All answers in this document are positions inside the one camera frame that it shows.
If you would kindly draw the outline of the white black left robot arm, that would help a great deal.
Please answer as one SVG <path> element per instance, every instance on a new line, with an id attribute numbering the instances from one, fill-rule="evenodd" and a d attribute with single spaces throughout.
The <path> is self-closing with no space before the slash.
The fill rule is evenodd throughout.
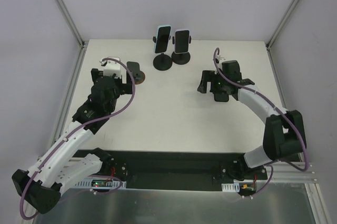
<path id="1" fill-rule="evenodd" d="M 61 196 L 76 183 L 89 176 L 107 177 L 116 180 L 116 170 L 112 157 L 96 148 L 80 162 L 68 168 L 66 163 L 75 152 L 118 112 L 115 111 L 117 99 L 124 94 L 135 95 L 135 81 L 130 70 L 126 71 L 128 80 L 104 76 L 97 69 L 96 76 L 87 100 L 77 109 L 64 133 L 53 146 L 28 170 L 18 169 L 12 175 L 13 184 L 20 195 L 19 211 L 21 217 L 29 219 L 24 213 L 27 202 L 37 213 L 45 214 L 53 209 Z"/>

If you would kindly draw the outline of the black round base phone stand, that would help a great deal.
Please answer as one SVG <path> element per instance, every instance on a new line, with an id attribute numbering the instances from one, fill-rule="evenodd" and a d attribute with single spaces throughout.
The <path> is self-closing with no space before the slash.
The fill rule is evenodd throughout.
<path id="1" fill-rule="evenodd" d="M 172 67 L 172 59 L 164 53 L 156 54 L 153 59 L 153 66 L 159 71 L 166 71 Z"/>

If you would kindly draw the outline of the black smartphone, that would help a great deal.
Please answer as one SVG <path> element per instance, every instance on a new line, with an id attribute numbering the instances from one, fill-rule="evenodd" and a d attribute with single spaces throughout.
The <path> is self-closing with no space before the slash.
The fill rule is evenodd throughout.
<path id="1" fill-rule="evenodd" d="M 226 93 L 215 93 L 214 94 L 214 101 L 215 102 L 228 102 L 229 95 Z"/>

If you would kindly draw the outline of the wooden base phone stand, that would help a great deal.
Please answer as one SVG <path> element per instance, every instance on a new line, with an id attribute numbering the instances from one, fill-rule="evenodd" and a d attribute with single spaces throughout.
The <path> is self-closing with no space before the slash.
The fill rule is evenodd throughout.
<path id="1" fill-rule="evenodd" d="M 138 62 L 128 61 L 126 66 L 132 73 L 136 85 L 142 84 L 145 81 L 145 73 L 141 71 L 140 64 Z"/>

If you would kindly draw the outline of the blue case smartphone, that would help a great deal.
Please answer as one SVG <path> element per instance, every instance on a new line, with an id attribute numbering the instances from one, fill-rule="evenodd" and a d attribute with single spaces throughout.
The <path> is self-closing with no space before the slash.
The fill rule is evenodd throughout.
<path id="1" fill-rule="evenodd" d="M 166 52 L 170 38 L 171 38 L 171 26 L 170 25 L 158 26 L 156 36 L 153 37 L 153 41 L 155 43 L 154 53 L 160 54 Z"/>

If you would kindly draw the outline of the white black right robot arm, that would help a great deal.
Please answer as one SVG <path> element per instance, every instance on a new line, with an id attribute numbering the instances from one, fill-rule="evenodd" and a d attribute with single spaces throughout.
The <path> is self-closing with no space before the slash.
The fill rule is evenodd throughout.
<path id="1" fill-rule="evenodd" d="M 240 157 L 238 175 L 249 179 L 257 167 L 286 161 L 289 156 L 298 153 L 303 153 L 304 167 L 301 170 L 306 171 L 309 160 L 302 114 L 297 110 L 278 108 L 252 80 L 242 78 L 237 61 L 223 62 L 215 67 L 214 71 L 202 72 L 198 92 L 211 92 L 216 102 L 228 102 L 233 97 L 246 105 L 265 125 L 261 146 Z"/>

